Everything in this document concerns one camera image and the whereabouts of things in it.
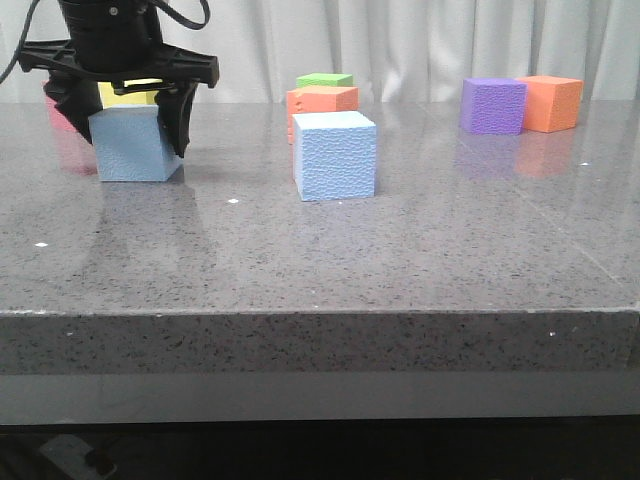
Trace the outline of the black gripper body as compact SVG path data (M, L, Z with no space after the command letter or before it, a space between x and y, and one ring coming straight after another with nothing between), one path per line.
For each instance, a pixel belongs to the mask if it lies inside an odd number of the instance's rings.
M200 6L203 19L191 20L165 1L60 1L69 37L53 41L23 39L17 62L28 72L44 69L72 77L118 85L156 78L168 89L181 83L212 88L219 80L218 59L166 44L158 14L190 30L209 22L209 3Z

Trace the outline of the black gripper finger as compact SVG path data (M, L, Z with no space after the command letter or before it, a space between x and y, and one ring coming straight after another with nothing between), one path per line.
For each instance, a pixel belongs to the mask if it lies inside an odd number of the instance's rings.
M161 123L175 154L180 158L184 157L190 142L189 126L196 90L195 82L181 83L160 90L155 97Z
M43 89L46 96L55 102L55 109L92 144L89 118L103 110L98 84L67 73L50 71Z

